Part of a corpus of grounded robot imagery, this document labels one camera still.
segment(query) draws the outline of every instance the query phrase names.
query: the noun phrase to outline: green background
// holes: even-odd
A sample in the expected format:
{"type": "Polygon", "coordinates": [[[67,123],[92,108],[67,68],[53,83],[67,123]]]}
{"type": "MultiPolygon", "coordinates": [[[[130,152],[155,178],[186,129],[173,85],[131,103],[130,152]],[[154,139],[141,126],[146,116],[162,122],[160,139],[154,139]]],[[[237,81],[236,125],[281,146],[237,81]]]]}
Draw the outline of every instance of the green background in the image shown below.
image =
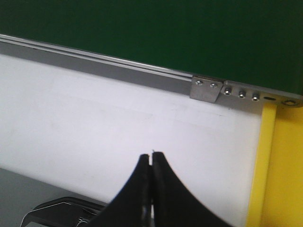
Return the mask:
{"type": "Polygon", "coordinates": [[[0,33],[303,95],[302,0],[2,0],[0,33]]]}

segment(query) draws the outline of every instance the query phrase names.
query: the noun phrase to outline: metal bracket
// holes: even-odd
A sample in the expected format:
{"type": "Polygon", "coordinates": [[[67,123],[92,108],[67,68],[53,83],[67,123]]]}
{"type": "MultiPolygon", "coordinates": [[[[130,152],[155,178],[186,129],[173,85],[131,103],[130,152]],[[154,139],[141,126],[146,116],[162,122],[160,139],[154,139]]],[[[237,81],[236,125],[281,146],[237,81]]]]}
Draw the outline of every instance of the metal bracket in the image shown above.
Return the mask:
{"type": "Polygon", "coordinates": [[[215,103],[222,86],[222,81],[193,76],[190,98],[215,103]]]}
{"type": "Polygon", "coordinates": [[[235,96],[248,101],[270,102],[288,107],[302,107],[303,96],[277,91],[266,87],[243,84],[235,81],[224,81],[221,93],[226,96],[235,96]]]}

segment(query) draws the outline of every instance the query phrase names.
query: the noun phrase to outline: yellow bracket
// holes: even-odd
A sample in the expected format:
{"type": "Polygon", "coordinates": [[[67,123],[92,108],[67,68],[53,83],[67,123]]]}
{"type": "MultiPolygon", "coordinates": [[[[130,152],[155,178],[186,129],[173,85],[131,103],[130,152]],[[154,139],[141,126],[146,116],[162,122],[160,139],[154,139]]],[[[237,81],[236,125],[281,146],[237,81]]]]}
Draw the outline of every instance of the yellow bracket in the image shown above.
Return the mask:
{"type": "Polygon", "coordinates": [[[263,108],[246,227],[303,227],[303,108],[263,108]]]}

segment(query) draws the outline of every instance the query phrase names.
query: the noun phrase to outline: gray surface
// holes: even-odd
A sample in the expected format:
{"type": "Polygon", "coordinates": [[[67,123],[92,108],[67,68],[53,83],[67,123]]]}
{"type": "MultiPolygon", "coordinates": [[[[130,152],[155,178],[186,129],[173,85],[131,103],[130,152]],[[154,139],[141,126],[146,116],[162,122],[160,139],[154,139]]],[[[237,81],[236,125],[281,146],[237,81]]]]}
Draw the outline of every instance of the gray surface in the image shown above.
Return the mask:
{"type": "Polygon", "coordinates": [[[24,215],[34,207],[65,196],[101,204],[91,198],[0,168],[0,227],[19,227],[24,215]]]}

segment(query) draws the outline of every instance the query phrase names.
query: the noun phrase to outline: screw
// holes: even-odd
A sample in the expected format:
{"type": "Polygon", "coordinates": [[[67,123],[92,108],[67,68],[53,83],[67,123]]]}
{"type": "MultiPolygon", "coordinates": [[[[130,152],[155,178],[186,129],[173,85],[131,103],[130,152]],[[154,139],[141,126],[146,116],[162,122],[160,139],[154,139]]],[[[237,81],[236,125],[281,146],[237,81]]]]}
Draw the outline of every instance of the screw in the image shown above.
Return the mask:
{"type": "Polygon", "coordinates": [[[259,99],[260,99],[260,97],[259,97],[259,95],[258,94],[253,94],[252,95],[252,101],[255,101],[255,102],[257,102],[257,101],[259,101],[259,99]]]}
{"type": "Polygon", "coordinates": [[[198,80],[198,81],[196,81],[196,84],[197,84],[198,86],[201,86],[201,85],[203,84],[203,82],[200,81],[200,80],[198,80]]]}
{"type": "Polygon", "coordinates": [[[245,98],[246,92],[245,91],[239,91],[239,98],[245,98]]]}
{"type": "Polygon", "coordinates": [[[226,89],[224,90],[224,94],[225,94],[226,96],[230,96],[231,93],[232,93],[232,90],[231,90],[230,88],[226,88],[226,89]]]}
{"type": "Polygon", "coordinates": [[[216,87],[218,87],[218,85],[215,84],[215,83],[212,83],[212,84],[210,84],[210,87],[211,87],[211,88],[216,88],[216,87]]]}

